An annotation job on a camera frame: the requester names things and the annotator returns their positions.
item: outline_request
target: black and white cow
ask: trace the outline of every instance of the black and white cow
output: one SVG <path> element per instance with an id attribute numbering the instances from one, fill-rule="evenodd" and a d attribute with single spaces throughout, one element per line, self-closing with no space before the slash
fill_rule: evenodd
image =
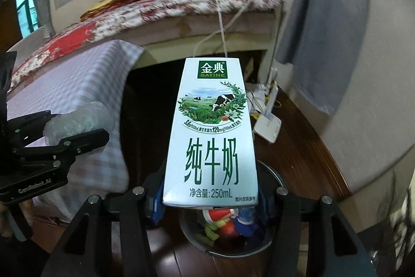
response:
<path id="1" fill-rule="evenodd" d="M 219 109 L 221 105 L 226 105 L 227 103 L 230 103 L 235 99 L 235 96 L 233 94 L 222 94 L 217 97 L 216 102 L 211 105 L 212 106 L 212 112 Z"/>

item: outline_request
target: green logo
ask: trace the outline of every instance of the green logo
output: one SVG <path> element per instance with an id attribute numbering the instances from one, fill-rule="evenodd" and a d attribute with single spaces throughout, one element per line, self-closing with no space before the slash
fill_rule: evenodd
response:
<path id="1" fill-rule="evenodd" d="M 201 60 L 199 61 L 198 79 L 227 79 L 228 69 L 226 61 Z"/>

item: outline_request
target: bed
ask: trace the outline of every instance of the bed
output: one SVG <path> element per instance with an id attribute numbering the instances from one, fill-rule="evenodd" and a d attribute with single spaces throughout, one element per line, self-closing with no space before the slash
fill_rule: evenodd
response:
<path id="1" fill-rule="evenodd" d="M 248 0 L 217 1 L 226 24 Z M 275 39 L 274 9 L 282 2 L 253 0 L 226 33 L 228 50 L 267 50 Z M 9 93 L 15 95 L 72 55 L 109 40 L 120 39 L 145 48 L 134 69 L 192 56 L 194 45 L 218 28 L 216 0 L 141 0 L 124 5 L 71 25 L 38 48 L 13 72 Z M 202 45 L 197 55 L 222 51 L 217 35 Z"/>

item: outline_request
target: pillow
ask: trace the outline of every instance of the pillow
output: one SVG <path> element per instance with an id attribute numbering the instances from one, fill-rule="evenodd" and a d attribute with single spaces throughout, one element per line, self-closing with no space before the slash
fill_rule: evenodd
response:
<path id="1" fill-rule="evenodd" d="M 89 18 L 93 18 L 105 12 L 119 8 L 120 6 L 137 1 L 138 0 L 103 0 L 90 8 L 88 11 L 84 12 L 80 17 L 80 21 L 85 21 Z"/>

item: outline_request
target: gray towel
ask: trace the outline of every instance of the gray towel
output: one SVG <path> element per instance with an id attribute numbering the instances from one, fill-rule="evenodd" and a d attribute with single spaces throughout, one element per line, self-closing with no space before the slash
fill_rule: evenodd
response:
<path id="1" fill-rule="evenodd" d="M 333 115 L 347 90 L 366 29 L 369 0 L 293 0 L 275 53 L 294 65 L 295 87 Z"/>

